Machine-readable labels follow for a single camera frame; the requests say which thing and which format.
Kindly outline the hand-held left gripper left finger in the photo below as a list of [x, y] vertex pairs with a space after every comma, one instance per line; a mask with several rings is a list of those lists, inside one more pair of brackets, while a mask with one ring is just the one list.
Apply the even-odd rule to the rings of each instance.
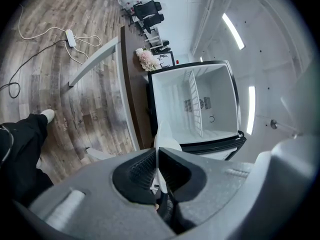
[[42, 240], [173, 239], [154, 195], [135, 177], [155, 170], [155, 155], [149, 148], [91, 163], [30, 206], [14, 206]]

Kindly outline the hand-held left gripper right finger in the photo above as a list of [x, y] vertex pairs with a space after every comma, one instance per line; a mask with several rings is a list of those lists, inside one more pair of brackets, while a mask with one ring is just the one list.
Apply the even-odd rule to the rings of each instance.
[[254, 163], [159, 149], [174, 198], [179, 240], [266, 240], [296, 236], [316, 180], [316, 138], [300, 136], [260, 153]]

